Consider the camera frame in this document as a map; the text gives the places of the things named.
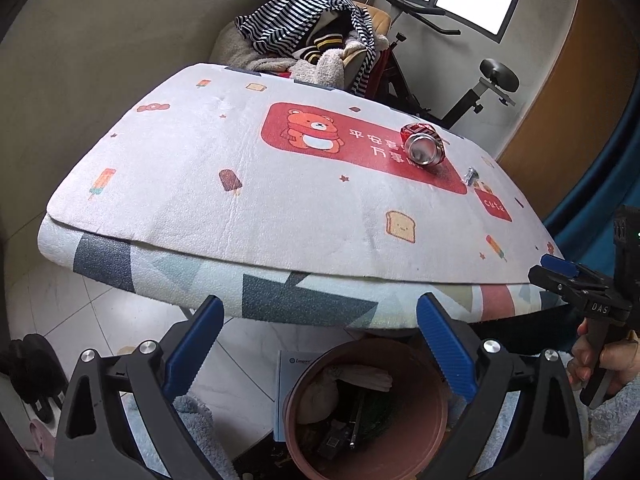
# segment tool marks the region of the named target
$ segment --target metal screw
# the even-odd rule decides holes
[[[151,354],[156,351],[157,346],[155,341],[145,341],[140,345],[140,352],[143,354]]]
[[[82,361],[84,361],[85,363],[88,363],[89,361],[93,361],[94,357],[95,357],[95,352],[93,350],[85,350],[84,352],[82,352],[82,355],[80,356]]]
[[[560,356],[555,350],[545,350],[545,359],[547,361],[558,361],[559,358]]]
[[[484,350],[489,352],[489,354],[497,354],[500,351],[500,348],[502,348],[500,343],[493,339],[488,339],[482,346],[484,347]]]

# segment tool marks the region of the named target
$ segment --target human hand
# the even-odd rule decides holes
[[[574,390],[582,388],[583,383],[591,377],[590,366],[594,364],[596,355],[587,341],[589,331],[588,321],[585,319],[578,327],[578,341],[571,348],[574,356],[566,366],[569,384]],[[605,345],[600,353],[600,367],[615,370],[607,395],[615,395],[627,383],[630,383],[640,373],[640,352],[638,351],[638,336],[631,330],[627,339]]]

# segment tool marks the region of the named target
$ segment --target striped shirt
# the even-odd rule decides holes
[[[271,0],[252,14],[238,16],[236,27],[257,52],[292,57],[302,37],[328,10],[350,10],[353,29],[367,49],[351,87],[354,94],[363,96],[376,59],[374,32],[369,13],[351,0]]]

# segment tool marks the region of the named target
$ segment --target terracotta pot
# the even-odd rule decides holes
[[[312,466],[296,441],[296,415],[302,392],[323,368],[362,364],[393,377],[394,412],[388,428],[356,452],[344,450],[333,461]],[[311,480],[410,480],[436,454],[447,423],[446,391],[423,355],[397,341],[372,338],[345,343],[314,362],[285,402],[284,428],[289,453]]]

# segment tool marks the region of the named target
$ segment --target popsicle print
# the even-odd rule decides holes
[[[493,238],[491,238],[491,235],[486,236],[486,241],[489,245],[491,245],[491,248],[495,251],[495,253],[506,262],[507,258],[504,257],[504,252],[500,248],[500,245],[498,245],[496,241]]]
[[[221,170],[218,176],[225,191],[233,191],[236,196],[240,194],[242,182],[240,182],[240,179],[233,170]]]
[[[163,104],[161,105],[160,103],[151,103],[150,105],[140,105],[138,108],[136,108],[137,112],[153,112],[154,110],[168,110],[171,107],[171,105],[169,104]]]
[[[89,190],[89,193],[91,193],[89,200],[91,200],[94,197],[94,195],[100,195],[100,193],[102,193],[102,190],[109,183],[109,181],[111,180],[111,177],[115,174],[115,172],[116,170],[107,168],[100,174],[100,176],[94,182],[94,185]]]

